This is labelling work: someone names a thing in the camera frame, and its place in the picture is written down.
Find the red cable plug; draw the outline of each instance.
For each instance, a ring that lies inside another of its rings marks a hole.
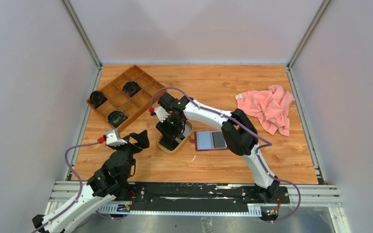
[[[97,140],[100,144],[104,143],[105,142],[105,138],[104,137],[100,137],[98,138]]]

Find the metal corner post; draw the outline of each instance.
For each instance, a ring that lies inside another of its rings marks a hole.
[[[307,44],[309,38],[317,28],[319,22],[321,21],[322,17],[324,16],[325,12],[327,11],[330,3],[332,0],[323,0],[321,6],[319,7],[317,13],[315,14],[314,18],[311,21],[307,31],[305,32],[303,38],[301,39],[300,44],[298,45],[297,49],[295,50],[294,54],[291,57],[291,60],[287,64],[288,68],[292,68],[295,62],[298,60],[302,50],[304,49],[305,45]]]
[[[98,67],[98,69],[101,69],[102,63],[99,60],[99,57],[97,56],[95,49],[93,48],[91,42],[88,39],[88,36],[85,33],[84,28],[82,27],[82,24],[80,23],[78,16],[76,15],[72,3],[70,0],[61,0],[66,12],[69,15],[69,18],[71,19],[73,25],[76,28],[76,31],[78,32],[79,36],[81,37],[86,49],[89,52],[89,55],[91,56],[92,60],[94,61],[95,65]]]

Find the white tag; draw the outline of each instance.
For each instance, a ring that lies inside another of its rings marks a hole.
[[[235,100],[238,100],[238,99],[240,99],[240,98],[242,98],[242,95],[241,95],[241,94],[238,94],[238,95],[235,96]]]

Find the black object in basket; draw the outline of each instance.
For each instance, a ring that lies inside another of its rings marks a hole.
[[[125,92],[125,94],[127,94],[129,97],[132,97],[134,96],[136,93],[138,93],[138,91],[141,90],[141,87],[139,86],[139,84],[135,81],[130,81],[130,82],[127,82],[125,83],[125,85],[123,86],[123,92]]]
[[[100,91],[94,91],[91,93],[91,95],[89,96],[89,102],[95,107],[95,108],[98,108],[99,106],[101,106],[103,103],[105,103],[105,101],[107,101],[108,99],[105,97],[105,95],[103,95],[102,92]]]
[[[128,117],[121,110],[115,110],[108,115],[108,122],[114,127],[118,127],[122,124]]]

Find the wooden tray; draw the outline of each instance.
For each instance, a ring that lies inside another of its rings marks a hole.
[[[141,87],[141,90],[132,97],[129,97],[122,90],[123,86],[130,81],[137,82]],[[89,102],[89,99],[86,100],[86,103],[96,114],[104,119],[112,129],[115,127],[108,122],[108,115],[115,110],[123,111],[128,118],[118,126],[118,130],[121,132],[149,108],[152,95],[162,87],[164,86],[151,75],[133,65],[99,90],[108,99],[101,106],[95,108]],[[153,103],[157,102],[164,92],[166,92],[166,90],[158,93]]]

